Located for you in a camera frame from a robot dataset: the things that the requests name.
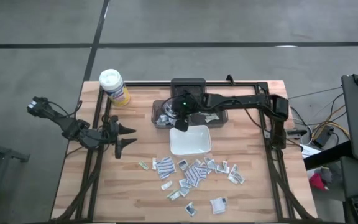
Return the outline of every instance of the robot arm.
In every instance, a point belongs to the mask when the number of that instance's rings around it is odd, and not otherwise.
[[[102,118],[103,125],[101,131],[89,129],[90,124],[88,122],[62,115],[50,106],[47,98],[36,96],[33,97],[33,101],[27,106],[27,112],[33,116],[53,121],[62,129],[62,136],[64,138],[67,138],[69,141],[77,141],[87,149],[97,149],[104,144],[115,144],[117,159],[121,158],[121,152],[125,146],[136,141],[136,139],[118,140],[119,134],[129,134],[136,130],[117,124],[117,116]]]
[[[270,143],[273,147],[284,149],[284,122],[288,119],[288,100],[281,96],[258,94],[226,97],[209,93],[198,96],[185,93],[174,97],[172,101],[172,111],[177,119],[175,127],[181,131],[187,131],[188,116],[193,113],[251,108],[262,110],[264,115],[271,119]]]

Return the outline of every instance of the black cable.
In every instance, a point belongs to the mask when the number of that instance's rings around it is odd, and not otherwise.
[[[177,98],[177,97],[180,97],[180,96],[183,96],[183,95],[172,96],[172,97],[169,97],[168,99],[166,99],[164,102],[162,102],[161,108],[160,108],[161,112],[162,112],[164,115],[166,115],[167,117],[171,118],[171,119],[177,119],[177,118],[173,118],[173,117],[171,117],[170,115],[168,115],[168,114],[166,113],[166,111],[164,110],[163,106],[164,106],[164,104],[167,103],[169,100],[172,100],[172,99]]]
[[[79,147],[78,149],[72,150],[71,152],[69,152],[69,153],[66,154],[65,158],[67,158],[68,155],[70,155],[71,153],[74,153],[74,152],[76,152],[76,151],[78,151],[78,150],[80,150],[80,149],[82,149],[82,148],[84,148],[84,146],[81,146],[81,147]]]
[[[308,125],[320,125],[320,124],[325,124],[325,123],[330,123],[330,122],[333,122],[333,121],[336,121],[337,119],[339,119],[339,118],[341,118],[342,116],[344,116],[346,114],[346,111],[343,113],[343,114],[341,114],[340,116],[338,116],[337,118],[335,118],[335,119],[332,119],[332,120],[330,120],[330,121],[323,121],[323,122],[320,122],[320,123],[316,123],[316,124],[308,124]]]
[[[275,149],[274,151],[276,152],[277,158],[278,158],[278,155],[280,155],[281,157],[284,156],[284,153],[283,153],[282,150],[277,150],[277,149]]]
[[[251,117],[251,115],[249,114],[249,112],[248,112],[247,109],[244,109],[244,110],[246,111],[246,113],[247,113],[249,119],[251,119],[251,121],[252,121],[256,126],[258,126],[262,131],[267,131],[267,130],[264,130],[264,129],[261,127],[261,125],[259,125],[258,123],[256,123],[256,121]],[[287,139],[287,138],[285,138],[285,140],[292,142],[294,146],[298,146],[298,147],[301,149],[301,151],[303,150],[302,146],[300,146],[299,144],[297,144],[297,143],[295,143],[295,142],[293,142],[293,141],[291,141],[291,140],[289,140],[289,139]]]
[[[335,146],[337,146],[337,145],[339,145],[339,136],[336,133],[333,133],[333,135],[336,136],[336,145]]]
[[[57,103],[55,103],[55,102],[52,102],[52,101],[47,101],[47,102],[50,103],[50,104],[53,104],[53,105],[55,105],[55,106],[57,106],[57,107],[59,107],[62,111],[64,111],[64,113],[66,114],[66,116],[68,115],[67,111],[64,110],[64,109],[62,108],[62,106],[60,106],[59,104],[57,104]]]
[[[313,95],[313,94],[317,94],[317,93],[324,93],[325,91],[337,90],[339,88],[342,88],[342,87],[340,86],[340,87],[336,87],[336,88],[330,88],[330,89],[327,89],[327,90],[317,91],[317,92],[314,92],[314,93],[307,93],[307,94],[303,94],[303,95],[299,95],[299,96],[293,96],[293,97],[289,97],[289,100],[294,99],[294,98],[299,98],[299,97],[302,97],[302,96],[309,96],[309,95]]]
[[[323,123],[325,123],[325,124],[327,124],[327,125],[329,125],[329,124],[332,123],[332,124],[336,124],[336,125],[339,126],[339,124],[337,124],[337,123],[335,123],[335,122],[333,122],[333,121],[325,121],[325,122],[323,122]],[[322,127],[323,127],[323,125],[319,126],[319,127],[316,128],[312,133],[317,132],[317,131],[320,130]],[[348,140],[350,140],[349,136],[347,135],[347,133],[346,133],[344,130],[342,130],[342,129],[340,129],[340,128],[339,128],[339,130],[341,130],[342,133],[346,136],[346,138],[347,138]]]
[[[330,116],[333,115],[333,109],[334,109],[335,101],[336,101],[339,97],[341,97],[341,96],[343,96],[343,93],[339,94],[339,95],[338,95],[337,97],[335,97],[335,99],[333,100],[333,103],[331,104],[331,111],[330,111],[330,113],[329,113]]]
[[[106,152],[106,151],[109,149],[109,147],[110,147],[110,141],[111,141],[110,133],[109,133],[108,131],[106,131],[106,130],[105,130],[105,132],[106,132],[106,134],[107,134],[107,136],[108,136],[109,143],[107,144],[107,147],[103,150],[103,152]]]
[[[296,115],[299,117],[299,119],[302,121],[302,123],[303,123],[303,125],[305,125],[308,129],[309,129],[309,141],[310,141],[310,139],[311,139],[311,136],[312,136],[312,130],[311,130],[311,128],[309,127],[309,125],[308,124],[306,124],[306,122],[304,121],[304,119],[301,117],[301,115],[299,114],[299,112],[295,109],[295,108],[293,108],[292,106],[291,106],[291,109],[296,113]]]
[[[74,118],[75,118],[75,117],[76,117],[76,113],[77,113],[77,111],[81,108],[81,106],[82,106],[82,100],[78,101],[77,107],[75,108],[75,110],[74,110],[72,113],[70,113],[70,114],[68,114],[68,115],[66,115],[66,116],[64,116],[64,117],[65,117],[65,118],[68,118],[68,117],[70,117],[71,115],[74,115]]]

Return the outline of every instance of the wire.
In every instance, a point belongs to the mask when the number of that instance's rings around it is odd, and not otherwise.
[[[170,115],[168,115],[168,114],[166,113],[166,111],[163,110],[163,106],[164,106],[165,103],[168,102],[168,100],[172,100],[172,99],[177,98],[177,97],[179,97],[179,96],[183,96],[183,94],[182,94],[182,95],[178,95],[178,96],[169,97],[168,99],[166,99],[166,100],[165,100],[164,102],[162,102],[162,104],[161,104],[161,108],[160,108],[161,112],[162,112],[164,115],[166,115],[166,116],[168,116],[169,118],[171,118],[171,119],[177,119],[177,118],[173,118],[173,117],[171,117]]]
[[[342,93],[342,94],[339,94],[339,95],[333,100],[333,103],[332,103],[332,105],[331,105],[331,111],[330,111],[330,113],[329,113],[331,116],[334,114],[334,113],[333,113],[333,109],[334,109],[335,101],[336,101],[339,97],[341,97],[341,96],[343,96],[343,93]]]
[[[342,88],[342,87],[340,86],[340,87],[336,87],[336,88],[330,88],[330,89],[327,89],[327,90],[317,91],[317,92],[314,92],[314,93],[307,93],[307,94],[303,94],[303,95],[299,95],[299,96],[293,96],[293,97],[289,97],[289,100],[299,98],[299,97],[302,97],[302,96],[310,96],[310,95],[317,94],[317,93],[324,93],[326,91],[337,90],[339,88]]]
[[[277,150],[277,149],[275,149],[274,151],[276,152],[277,158],[278,158],[278,155],[280,155],[280,157],[283,157],[283,156],[284,156],[284,153],[283,153],[282,150]]]
[[[344,116],[345,114],[346,114],[346,111],[345,111],[343,114],[341,114],[340,116],[338,116],[337,118],[332,119],[332,120],[330,120],[330,121],[323,121],[323,122],[320,122],[320,123],[316,123],[316,124],[309,124],[309,125],[319,125],[319,124],[323,124],[323,123],[327,123],[327,122],[336,121],[337,119],[341,118],[341,117],[342,117],[342,116]]]
[[[327,122],[330,121],[331,116],[332,116],[334,113],[337,113],[337,112],[338,112],[340,109],[342,109],[344,106],[345,106],[345,105],[341,106],[341,107],[338,108],[336,111],[334,111],[333,113],[331,113],[331,114],[327,117],[326,121],[327,121]],[[316,132],[317,138],[320,136],[321,132],[323,132],[323,129],[327,126],[327,124],[328,124],[328,123],[324,123],[324,124],[319,124],[319,125],[318,125],[318,127],[321,126],[322,129],[319,128],[319,129],[317,130],[317,132]]]
[[[302,119],[302,117],[301,117],[301,115],[298,113],[298,111],[295,109],[295,108],[293,108],[292,106],[291,106],[291,109],[296,113],[296,115],[301,119],[301,122],[309,129],[309,138],[310,138],[310,141],[309,141],[309,143],[308,144],[305,144],[306,146],[308,146],[308,145],[310,145],[311,144],[311,142],[313,141],[313,138],[312,138],[312,133],[313,133],[313,131],[311,130],[311,128],[310,128],[310,126],[308,125],[308,124],[306,124],[306,122]]]
[[[337,124],[337,123],[335,123],[335,122],[332,122],[332,121],[327,121],[325,124],[330,124],[330,125],[332,125],[332,126],[334,126],[334,127],[339,128],[339,129],[345,134],[345,136],[346,136],[348,139],[350,139],[350,134],[349,134],[349,132],[347,132],[347,130],[344,129],[344,128],[343,128],[342,126],[340,126],[339,124]],[[317,132],[317,130],[318,130],[318,129],[321,129],[322,127],[323,127],[323,126],[321,125],[321,126],[316,127],[316,128],[313,130],[313,134],[312,134],[313,139],[315,139],[314,133]]]
[[[329,106],[331,103],[333,103],[334,100],[331,100],[330,102],[328,102],[325,106],[323,106],[315,115],[313,115],[313,117],[316,117],[318,114],[320,114],[320,112],[322,112],[327,106]]]
[[[64,110],[63,107],[60,106],[59,104],[57,104],[57,103],[55,103],[55,102],[52,102],[52,101],[47,101],[47,102],[50,103],[50,104],[53,104],[53,105],[55,105],[55,106],[57,106],[57,107],[59,107],[59,108],[66,114],[65,116],[62,116],[62,118],[68,118],[68,117],[70,117],[71,115],[74,115],[74,117],[75,117],[77,111],[78,111],[78,110],[81,108],[81,106],[82,106],[82,100],[78,101],[77,106],[75,107],[75,110],[74,110],[72,113],[69,114],[69,113],[67,113],[67,111]]]
[[[55,102],[52,102],[52,101],[48,101],[48,103],[53,104],[53,105],[59,107],[59,108],[66,114],[66,116],[68,115],[67,111],[64,110],[64,109],[62,108],[62,106],[60,106],[59,104],[57,104],[57,103],[55,103]]]
[[[262,128],[261,125],[259,125],[258,123],[256,123],[256,121],[252,118],[252,116],[249,114],[249,112],[248,112],[247,109],[244,109],[244,110],[246,111],[246,113],[247,113],[249,119],[250,119],[256,126],[258,126],[262,131],[267,131],[267,130],[265,130],[264,128]],[[295,143],[295,142],[289,140],[288,138],[285,138],[285,140],[287,140],[287,141],[293,143],[293,145],[295,145],[295,146],[298,146],[298,147],[301,149],[301,151],[303,151],[303,147],[300,146],[299,144],[297,144],[297,143]]]
[[[336,144],[335,144],[335,146],[337,146],[337,145],[339,145],[339,136],[336,133],[333,133],[333,135],[336,136]]]
[[[66,115],[66,116],[64,116],[64,117],[68,118],[68,117],[70,117],[71,115],[74,115],[74,118],[75,118],[76,113],[77,113],[77,111],[81,108],[81,106],[82,106],[82,100],[78,101],[77,107],[75,108],[75,110],[74,110],[72,113],[70,113],[70,114],[68,114],[68,115]]]
[[[109,149],[109,147],[110,147],[110,133],[108,132],[108,131],[106,131],[105,130],[105,132],[106,132],[106,134],[107,134],[107,138],[108,138],[108,140],[109,140],[109,143],[107,144],[107,147],[103,150],[103,152],[106,152],[108,149]]]
[[[82,149],[82,148],[84,148],[84,146],[81,146],[81,147],[79,147],[78,149],[72,150],[71,152],[69,152],[69,153],[66,154],[65,158],[67,158],[68,155],[70,155],[71,153],[74,153],[74,152],[76,152],[76,151],[78,151],[78,150],[80,150],[80,149]]]

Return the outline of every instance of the wooden table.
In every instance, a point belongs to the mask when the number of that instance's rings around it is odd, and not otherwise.
[[[287,97],[283,81],[268,81],[270,94]],[[83,105],[77,113],[78,119],[92,123],[99,90],[98,82],[85,82],[81,92]],[[251,87],[208,87],[209,93],[231,95],[253,95]],[[189,163],[204,156],[216,162],[226,160],[229,166],[238,165],[239,172],[246,178],[242,185],[234,185],[227,175],[212,172],[201,181],[196,189],[191,189],[186,198],[180,197],[171,202],[166,195],[179,188],[178,181],[183,179],[182,171],[160,180],[156,171],[143,170],[139,161],[152,167],[152,158],[161,159],[170,154],[169,129],[157,129],[151,123],[151,106],[154,100],[170,96],[167,87],[130,87],[131,102],[122,108],[112,108],[110,115],[118,115],[119,121],[136,133],[122,136],[137,138],[135,143],[125,147],[121,159],[114,158],[114,146],[103,156],[99,180],[98,196],[94,213],[96,222],[255,222],[277,221],[273,203],[269,169],[261,130],[251,122],[244,110],[229,110],[229,121],[222,128],[211,128],[212,150],[202,156],[186,156]],[[105,102],[101,110],[104,113]],[[249,110],[259,123],[257,110]],[[290,119],[286,128],[293,127]],[[79,147],[71,142],[68,152]],[[300,149],[288,146],[283,151],[290,188],[307,211],[317,217],[313,197],[306,176]],[[56,196],[52,218],[59,216],[78,193],[86,150],[70,155],[64,163]],[[175,161],[182,157],[172,156]],[[168,180],[173,181],[168,190],[160,186]],[[227,197],[226,212],[213,215],[209,200]],[[280,194],[283,209],[285,201]],[[85,200],[83,215],[88,211],[88,198]],[[197,214],[190,217],[185,205],[193,202]]]

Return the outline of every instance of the gray floor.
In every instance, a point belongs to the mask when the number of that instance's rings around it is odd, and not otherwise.
[[[0,44],[92,43],[102,3],[0,0]],[[358,41],[358,0],[112,0],[108,9],[101,42]],[[67,141],[56,125],[32,117],[25,107],[33,96],[46,96],[72,111],[89,54],[90,49],[0,49],[0,144],[31,154],[28,164],[12,162],[9,168],[0,223],[48,220]],[[107,68],[125,80],[222,80],[227,74],[284,80],[288,95],[296,96],[340,86],[341,75],[358,73],[358,47],[99,49],[91,80]],[[320,109],[340,93],[290,103],[314,123],[327,117],[329,107]],[[347,127],[346,118],[338,123]],[[343,221],[340,189],[313,195],[319,217]]]

